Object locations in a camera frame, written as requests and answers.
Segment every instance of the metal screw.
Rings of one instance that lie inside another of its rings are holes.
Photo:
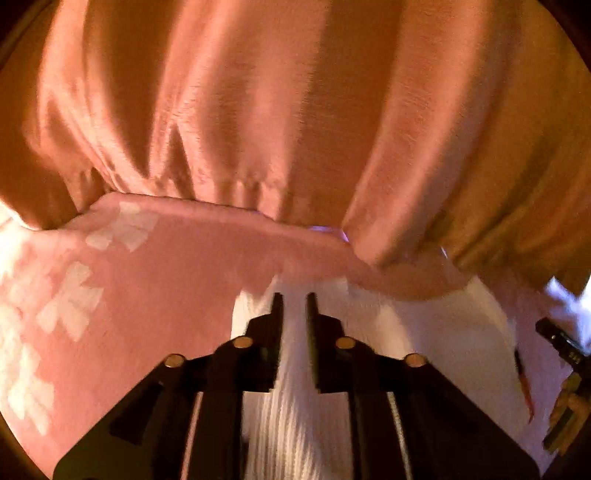
[[[169,368],[178,368],[184,363],[184,361],[185,357],[179,355],[178,353],[173,353],[172,355],[166,357],[164,365],[166,365]]]
[[[351,337],[341,337],[337,339],[335,345],[341,350],[350,350],[355,346],[355,339]]]
[[[236,348],[249,348],[252,345],[252,338],[243,335],[235,338],[233,344]]]
[[[427,359],[420,353],[409,353],[404,357],[404,361],[409,367],[418,368],[427,365]]]

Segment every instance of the orange fabric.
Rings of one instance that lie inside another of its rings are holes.
[[[427,239],[583,278],[590,87],[534,0],[63,0],[0,71],[0,199],[31,228],[110,190],[197,199],[372,264]]]

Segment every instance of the white fabric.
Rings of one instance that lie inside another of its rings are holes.
[[[274,390],[245,394],[243,435],[249,441],[247,480],[350,479],[346,394],[314,389],[306,330],[306,294],[320,313],[336,317],[345,333],[377,353],[425,355],[511,437],[529,413],[515,369],[515,336],[499,304],[474,278],[465,289],[422,302],[396,301],[345,279],[294,285],[274,280],[263,298],[241,292],[232,337],[248,320],[269,312],[273,292],[284,295],[281,359]]]

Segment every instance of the pink cloth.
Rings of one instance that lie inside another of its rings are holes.
[[[0,242],[0,411],[47,474],[168,353],[227,340],[243,289],[346,276],[421,300],[467,281],[437,250],[384,273],[336,235],[119,193],[56,231],[8,222]]]
[[[111,190],[196,199],[575,291],[590,89],[533,0],[61,0],[0,70],[0,202],[40,229]]]

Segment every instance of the white towel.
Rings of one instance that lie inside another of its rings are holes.
[[[276,291],[284,296],[281,358],[273,391],[244,396],[246,480],[352,478],[346,394],[320,395],[312,381],[306,328],[311,291],[320,313],[340,319],[346,335],[377,353],[425,355],[511,437],[527,424],[514,331],[477,278],[463,290],[421,302],[396,301],[345,279],[307,285],[274,280],[261,299],[244,291],[236,299],[233,338],[243,335],[249,319],[269,312]]]

